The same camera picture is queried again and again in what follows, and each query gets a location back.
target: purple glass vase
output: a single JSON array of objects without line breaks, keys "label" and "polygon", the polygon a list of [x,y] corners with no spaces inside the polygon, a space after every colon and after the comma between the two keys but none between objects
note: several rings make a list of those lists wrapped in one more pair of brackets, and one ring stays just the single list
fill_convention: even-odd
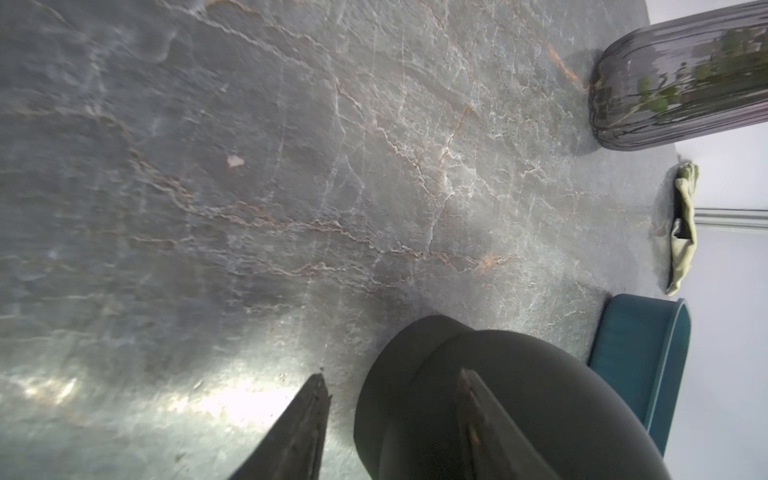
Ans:
[{"label": "purple glass vase", "polygon": [[640,28],[595,66],[590,119],[612,150],[768,120],[768,0]]}]

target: gray marble tile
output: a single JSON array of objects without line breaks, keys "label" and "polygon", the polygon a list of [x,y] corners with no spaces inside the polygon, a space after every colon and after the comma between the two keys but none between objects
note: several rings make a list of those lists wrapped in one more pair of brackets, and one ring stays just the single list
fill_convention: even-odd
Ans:
[{"label": "gray marble tile", "polygon": [[0,464],[226,478],[293,393],[440,312],[586,359],[667,281],[672,147],[600,149],[595,55],[642,0],[0,7]]}]

